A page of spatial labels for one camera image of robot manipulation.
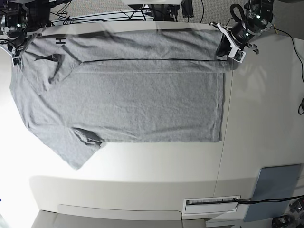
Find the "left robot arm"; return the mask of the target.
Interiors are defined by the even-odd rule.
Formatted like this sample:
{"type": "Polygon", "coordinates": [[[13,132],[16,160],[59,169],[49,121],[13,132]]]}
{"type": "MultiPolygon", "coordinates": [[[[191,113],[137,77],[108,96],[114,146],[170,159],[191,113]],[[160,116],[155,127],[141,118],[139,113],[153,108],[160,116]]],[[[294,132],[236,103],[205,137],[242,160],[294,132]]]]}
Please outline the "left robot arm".
{"type": "Polygon", "coordinates": [[[216,55],[228,56],[241,63],[246,55],[245,48],[258,54],[258,47],[250,41],[273,27],[273,4],[272,0],[249,0],[244,6],[235,3],[229,8],[234,26],[211,22],[210,25],[222,33],[216,55]]]}

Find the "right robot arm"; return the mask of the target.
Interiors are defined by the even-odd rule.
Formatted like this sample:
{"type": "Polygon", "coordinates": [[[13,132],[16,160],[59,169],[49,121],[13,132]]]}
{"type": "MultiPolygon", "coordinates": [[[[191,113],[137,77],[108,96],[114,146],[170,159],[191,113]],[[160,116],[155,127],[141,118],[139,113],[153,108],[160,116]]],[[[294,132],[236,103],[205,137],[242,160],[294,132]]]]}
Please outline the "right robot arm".
{"type": "Polygon", "coordinates": [[[18,58],[32,39],[50,26],[47,0],[2,0],[0,2],[0,48],[18,58]]]}

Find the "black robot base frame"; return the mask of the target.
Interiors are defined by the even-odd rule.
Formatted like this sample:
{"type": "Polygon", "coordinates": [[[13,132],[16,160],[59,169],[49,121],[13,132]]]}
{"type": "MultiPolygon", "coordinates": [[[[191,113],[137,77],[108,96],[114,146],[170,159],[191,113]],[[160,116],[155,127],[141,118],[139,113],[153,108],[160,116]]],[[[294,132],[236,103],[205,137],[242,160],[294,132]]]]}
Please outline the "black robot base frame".
{"type": "Polygon", "coordinates": [[[134,10],[134,13],[139,12],[143,21],[167,21],[178,22],[179,5],[170,4],[136,4],[128,5],[134,10]]]}

